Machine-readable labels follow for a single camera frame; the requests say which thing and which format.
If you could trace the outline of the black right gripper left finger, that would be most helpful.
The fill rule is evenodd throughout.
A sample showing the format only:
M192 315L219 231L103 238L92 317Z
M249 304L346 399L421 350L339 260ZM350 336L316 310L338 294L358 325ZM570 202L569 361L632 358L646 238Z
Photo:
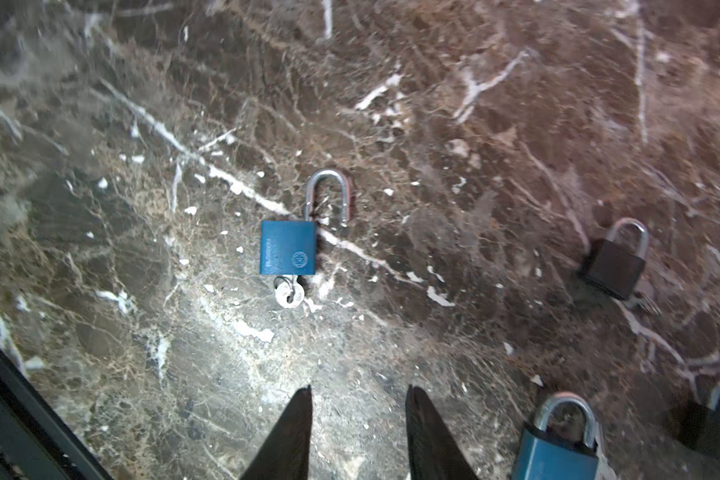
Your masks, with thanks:
M240 479L307 479L312 424L312 391L308 385L291 397Z

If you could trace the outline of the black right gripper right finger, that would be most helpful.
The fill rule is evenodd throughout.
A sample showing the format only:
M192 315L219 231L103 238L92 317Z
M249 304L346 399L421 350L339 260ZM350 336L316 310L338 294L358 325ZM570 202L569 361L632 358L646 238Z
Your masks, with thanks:
M413 480L477 479L425 390L409 386L405 413Z

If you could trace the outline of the large blue padlock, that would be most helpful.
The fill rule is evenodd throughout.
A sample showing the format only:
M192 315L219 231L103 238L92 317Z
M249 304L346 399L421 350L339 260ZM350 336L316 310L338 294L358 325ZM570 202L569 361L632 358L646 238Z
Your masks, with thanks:
M548 429L553 413L562 405L575 406L583 414L579 440L565 439ZM511 479L596 479L599 433L600 425L584 398L567 391L550 395L524 427Z

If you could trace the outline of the dark brown padlock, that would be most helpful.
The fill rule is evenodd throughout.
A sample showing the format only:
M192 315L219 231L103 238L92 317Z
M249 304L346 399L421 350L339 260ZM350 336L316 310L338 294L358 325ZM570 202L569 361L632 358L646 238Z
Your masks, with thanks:
M619 232L634 227L639 235L637 248L629 250L617 243ZM646 266L650 243L647 227L638 219L623 217L616 220L602 238L596 239L576 271L584 283L621 301L627 309L640 304L635 288Z

